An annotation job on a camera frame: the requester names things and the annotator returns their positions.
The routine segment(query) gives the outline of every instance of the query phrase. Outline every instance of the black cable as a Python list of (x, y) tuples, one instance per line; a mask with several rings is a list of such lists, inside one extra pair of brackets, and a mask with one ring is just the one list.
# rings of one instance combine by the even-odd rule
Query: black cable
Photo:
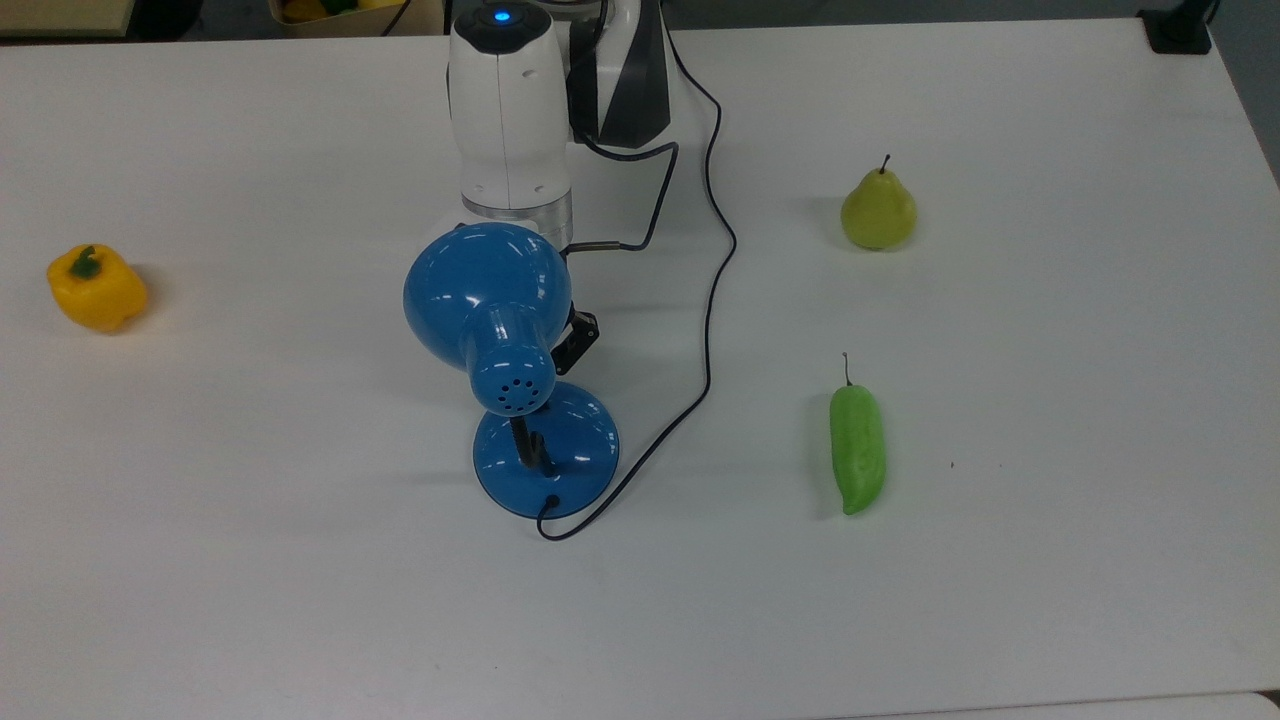
[(628, 245), (625, 242), (575, 242), (564, 246), (561, 250), (561, 258), (568, 258), (573, 252), (584, 252), (588, 250), (631, 250), (639, 251), (649, 247), (649, 241), (653, 240), (653, 231), (658, 227), (658, 218), (662, 215), (662, 202), (667, 199), (667, 187), (671, 186), (671, 176), (676, 172), (676, 159), (680, 158), (680, 143), (667, 142), (659, 145), (653, 150), (646, 150), (644, 152), (636, 152), (635, 155), (622, 155), (605, 150), (591, 141), (590, 137), (580, 135), (582, 145), (591, 149), (593, 152), (600, 155), (602, 158), (608, 158), (609, 160), (618, 160), (621, 163), (635, 163), (639, 160), (648, 160), (649, 158), (657, 158), (663, 152), (671, 152), (671, 160), (667, 161), (667, 174), (662, 178), (662, 188), (658, 190), (658, 200), (654, 201), (653, 214), (649, 217), (649, 229), (645, 231), (644, 240), (639, 243)]
[(586, 60), (595, 59), (595, 49), (600, 46), (600, 36), (604, 35), (604, 22), (609, 17), (609, 0), (599, 0), (599, 3), (600, 14), (595, 17), (595, 28), (591, 29), (591, 46), (570, 63), (568, 70), (564, 73), (566, 77), (572, 76)]
[(712, 105), (716, 106), (716, 127), (714, 129), (712, 129), (712, 137), (707, 142), (707, 152), (703, 155), (703, 190), (707, 192), (707, 200), (710, 204), (712, 210), (716, 213), (716, 218), (719, 220), (721, 225), (723, 225), (724, 232), (728, 233), (730, 238), (728, 252), (724, 255), (724, 259), (721, 261), (719, 268), (716, 270), (716, 277), (712, 279), (710, 291), (707, 293), (707, 311), (703, 315), (703, 391), (689, 405), (689, 407), (684, 410), (684, 413), (677, 415), (675, 420), (672, 420), (671, 423), (667, 424), (666, 428), (663, 428), (662, 433), (658, 434), (657, 439), (649, 443), (649, 447), (645, 448), (645, 451), (640, 455), (640, 459), (636, 460), (635, 465), (632, 465), (631, 469), (627, 470), (627, 474), (623, 475), (621, 480), (618, 480), (618, 484), (617, 487), (613, 488), (613, 492), (611, 492), (608, 497), (605, 497), (604, 501), (600, 502), (600, 505), (598, 505), (595, 510), (593, 510), (591, 514), (588, 515), (586, 519), (584, 519), (581, 523), (558, 536), (548, 533), (547, 529), (543, 527), (543, 524), (547, 520), (547, 514), (559, 506), (559, 498), (556, 497), (554, 495), (547, 496), (547, 501), (543, 503), (543, 509), (538, 512), (538, 534), (553, 542), (568, 539), (576, 536), (577, 533), (582, 532), (588, 525), (595, 521), (595, 519), (599, 518), (600, 514), (603, 514), (609, 507), (609, 505), (613, 503), (614, 500), (617, 500), (618, 495), (621, 495), (622, 491), (626, 489), (627, 484), (631, 483), (631, 480), (640, 471), (640, 468), (644, 466), (645, 461), (648, 461), (649, 457), (658, 450), (658, 447), (663, 443), (663, 441), (666, 441), (667, 437), (677, 427), (680, 427), (681, 423), (685, 421), (685, 418), (689, 418), (689, 415), (692, 414), (692, 411), (696, 410), (698, 406), (701, 405), (704, 400), (707, 400), (707, 396), (710, 393), (712, 389), (712, 306), (716, 302), (716, 291), (717, 288), (719, 288), (719, 281), (721, 277), (724, 274), (724, 268), (728, 266), (730, 260), (732, 260), (733, 255), (737, 252), (737, 233), (733, 232), (733, 225), (731, 225), (728, 223), (728, 219), (724, 218), (724, 213), (721, 210), (719, 202), (716, 201), (716, 192), (712, 190), (712, 151), (716, 149), (716, 140), (719, 137), (721, 122), (724, 118), (724, 108), (719, 104), (718, 100), (716, 100), (716, 97), (710, 92), (707, 91), (705, 87), (701, 86), (701, 83), (699, 83), (694, 78), (694, 76), (689, 72), (689, 68), (685, 67), (685, 61), (681, 60), (680, 53), (676, 51), (676, 45), (675, 42), (672, 42), (671, 29), (667, 29), (667, 42), (671, 45), (671, 55), (672, 58), (675, 58), (676, 67), (680, 68), (681, 74), (684, 74), (685, 78), (694, 87), (696, 87), (698, 91), (701, 92), (704, 97), (710, 100)]
[(401, 9), (396, 12), (396, 17), (392, 18), (392, 22), (387, 24), (387, 29), (384, 29), (379, 37), (387, 37), (388, 35), (392, 33), (393, 29), (396, 29), (396, 23), (398, 23), (401, 17), (404, 15), (404, 10), (408, 10), (408, 4), (412, 1), (413, 0), (404, 0), (404, 4), (401, 5)]

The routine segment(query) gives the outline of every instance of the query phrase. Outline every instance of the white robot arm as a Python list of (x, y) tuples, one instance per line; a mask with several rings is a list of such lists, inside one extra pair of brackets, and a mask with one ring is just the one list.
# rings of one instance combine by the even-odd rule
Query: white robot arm
[[(559, 249), (573, 232), (564, 151), (575, 135), (640, 147), (671, 122), (659, 0), (600, 0), (603, 22), (573, 20), (582, 6), (485, 4), (457, 18), (449, 42), (463, 206), (531, 224)], [(567, 47), (557, 22), (568, 27)]]

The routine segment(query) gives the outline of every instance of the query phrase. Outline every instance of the bell pepper stem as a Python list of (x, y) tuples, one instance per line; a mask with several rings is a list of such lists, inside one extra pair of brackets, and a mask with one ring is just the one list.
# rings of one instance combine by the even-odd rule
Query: bell pepper stem
[(81, 251), (79, 258), (72, 263), (70, 273), (82, 281), (96, 278), (102, 272), (102, 263), (93, 259), (93, 246), (90, 245)]

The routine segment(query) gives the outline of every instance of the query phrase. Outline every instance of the blue desk lamp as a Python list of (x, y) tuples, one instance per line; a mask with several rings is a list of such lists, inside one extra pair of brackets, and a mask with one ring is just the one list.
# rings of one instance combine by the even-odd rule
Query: blue desk lamp
[[(498, 505), (524, 518), (538, 518), (549, 496), (559, 503), (544, 518), (577, 512), (604, 492), (618, 465), (608, 411), (585, 389), (557, 382), (571, 363), (557, 363), (553, 347), (568, 320), (582, 316), (571, 299), (559, 252), (508, 223), (440, 236), (404, 279), (413, 334), (466, 370), (486, 410), (472, 445), (476, 477)], [(594, 340), (594, 324), (588, 332)]]

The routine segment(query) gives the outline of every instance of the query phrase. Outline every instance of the floor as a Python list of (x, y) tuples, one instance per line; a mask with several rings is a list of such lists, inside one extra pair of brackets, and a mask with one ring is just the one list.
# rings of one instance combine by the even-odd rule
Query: floor
[[(456, 12), (481, 0), (456, 0)], [(1174, 0), (667, 0), (673, 28), (1132, 18)], [(1226, 67), (1280, 179), (1280, 1), (1224, 0), (1213, 20)], [(280, 37), (266, 0), (205, 0), (183, 40)]]

